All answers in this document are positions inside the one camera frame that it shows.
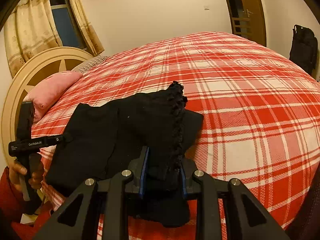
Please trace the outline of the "person's left hand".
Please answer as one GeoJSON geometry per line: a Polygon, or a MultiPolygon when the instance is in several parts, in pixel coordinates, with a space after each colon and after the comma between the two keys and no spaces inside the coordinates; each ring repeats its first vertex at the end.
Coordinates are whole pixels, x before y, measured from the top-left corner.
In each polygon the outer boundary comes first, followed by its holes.
{"type": "MultiPolygon", "coordinates": [[[[9,180],[18,192],[22,192],[20,177],[24,177],[27,173],[27,169],[16,160],[9,165],[9,180]]],[[[31,178],[28,180],[29,185],[33,189],[39,190],[42,187],[43,175],[44,165],[42,161],[40,161],[32,173],[31,178]]]]}

